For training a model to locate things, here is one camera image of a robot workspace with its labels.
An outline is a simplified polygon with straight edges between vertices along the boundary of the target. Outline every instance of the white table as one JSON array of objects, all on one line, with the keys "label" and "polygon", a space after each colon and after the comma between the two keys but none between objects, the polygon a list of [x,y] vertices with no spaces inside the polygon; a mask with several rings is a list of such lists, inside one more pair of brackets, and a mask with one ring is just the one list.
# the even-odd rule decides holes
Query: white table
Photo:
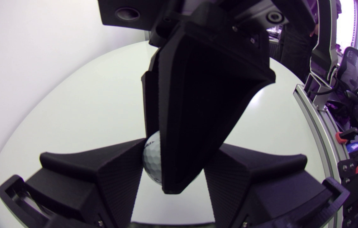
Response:
[{"label": "white table", "polygon": [[[27,180],[44,151],[74,153],[145,137],[141,76],[156,48],[141,42],[94,59],[48,94],[19,125],[0,153],[0,185],[11,175]],[[325,179],[309,125],[293,91],[301,83],[274,60],[276,83],[258,92],[225,140],[228,144],[279,155],[305,154],[306,170]],[[213,222],[204,174],[179,195],[164,195],[142,174],[133,222]],[[22,225],[0,200],[0,228]]]}]

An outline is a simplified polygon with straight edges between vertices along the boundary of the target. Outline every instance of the circular hole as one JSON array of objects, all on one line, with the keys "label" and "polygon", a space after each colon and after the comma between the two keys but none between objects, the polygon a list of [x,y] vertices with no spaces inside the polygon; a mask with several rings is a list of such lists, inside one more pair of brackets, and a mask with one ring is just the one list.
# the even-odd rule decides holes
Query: circular hole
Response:
[{"label": "circular hole", "polygon": [[277,14],[272,14],[272,15],[270,15],[270,18],[274,21],[277,21],[277,20],[279,20],[280,17]]},{"label": "circular hole", "polygon": [[116,17],[123,21],[134,21],[140,18],[140,12],[130,7],[119,8],[116,10]]},{"label": "circular hole", "polygon": [[272,11],[267,14],[267,20],[271,23],[281,23],[284,20],[284,17],[281,13]]}]

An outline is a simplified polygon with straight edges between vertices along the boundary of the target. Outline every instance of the mesh chair back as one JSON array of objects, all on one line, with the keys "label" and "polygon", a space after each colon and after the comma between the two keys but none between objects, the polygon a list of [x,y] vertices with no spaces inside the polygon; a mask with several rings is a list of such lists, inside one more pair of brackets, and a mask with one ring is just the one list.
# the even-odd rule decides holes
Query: mesh chair back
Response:
[{"label": "mesh chair back", "polygon": [[353,47],[345,49],[337,78],[358,96],[358,49]]}]

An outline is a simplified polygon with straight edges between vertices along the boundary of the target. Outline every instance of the bolt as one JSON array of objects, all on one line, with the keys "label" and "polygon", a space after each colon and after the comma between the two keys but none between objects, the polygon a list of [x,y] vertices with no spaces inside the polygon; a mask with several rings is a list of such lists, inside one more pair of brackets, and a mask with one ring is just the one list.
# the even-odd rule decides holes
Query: bolt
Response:
[{"label": "bolt", "polygon": [[104,227],[104,223],[101,220],[99,222],[97,222],[97,224],[99,225],[99,227]]}]

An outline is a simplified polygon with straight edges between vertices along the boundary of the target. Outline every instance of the golf ball dimples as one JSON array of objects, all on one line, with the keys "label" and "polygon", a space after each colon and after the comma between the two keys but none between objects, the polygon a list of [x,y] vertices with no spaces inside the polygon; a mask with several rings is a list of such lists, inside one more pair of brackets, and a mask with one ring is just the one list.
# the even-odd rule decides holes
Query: golf ball dimples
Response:
[{"label": "golf ball dimples", "polygon": [[155,132],[147,140],[142,156],[144,168],[148,176],[162,185],[162,167],[160,163],[160,133]]}]

